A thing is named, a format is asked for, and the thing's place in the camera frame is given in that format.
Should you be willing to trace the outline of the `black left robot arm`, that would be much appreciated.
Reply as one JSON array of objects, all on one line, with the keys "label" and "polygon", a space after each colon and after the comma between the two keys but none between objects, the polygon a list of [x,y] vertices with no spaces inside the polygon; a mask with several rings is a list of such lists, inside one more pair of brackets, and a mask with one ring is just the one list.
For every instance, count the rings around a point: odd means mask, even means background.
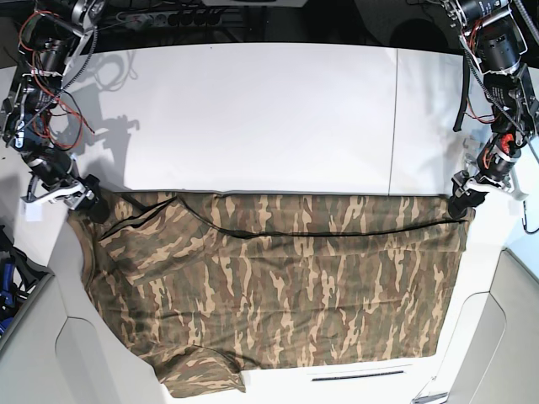
[{"label": "black left robot arm", "polygon": [[462,93],[453,130],[461,130],[465,113],[472,110],[472,80],[483,90],[492,115],[476,118],[490,127],[492,135],[451,180],[448,211],[458,220],[490,192],[525,199],[514,166],[522,149],[538,135],[538,99],[528,66],[521,60],[528,47],[513,12],[519,11],[534,38],[538,29],[520,1],[444,1],[441,5],[463,50]]}]

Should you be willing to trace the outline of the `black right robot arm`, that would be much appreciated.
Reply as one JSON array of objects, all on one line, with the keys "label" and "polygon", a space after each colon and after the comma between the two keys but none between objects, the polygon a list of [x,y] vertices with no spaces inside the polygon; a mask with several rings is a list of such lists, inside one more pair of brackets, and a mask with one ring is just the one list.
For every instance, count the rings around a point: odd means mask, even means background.
[{"label": "black right robot arm", "polygon": [[89,125],[77,104],[62,96],[81,72],[66,79],[83,50],[93,54],[103,1],[37,1],[19,30],[19,60],[8,96],[1,104],[1,139],[31,172],[22,201],[28,208],[62,202],[91,221],[109,216],[99,180],[82,177],[71,152],[76,142],[62,143],[51,131],[53,109],[78,123],[80,141]]}]

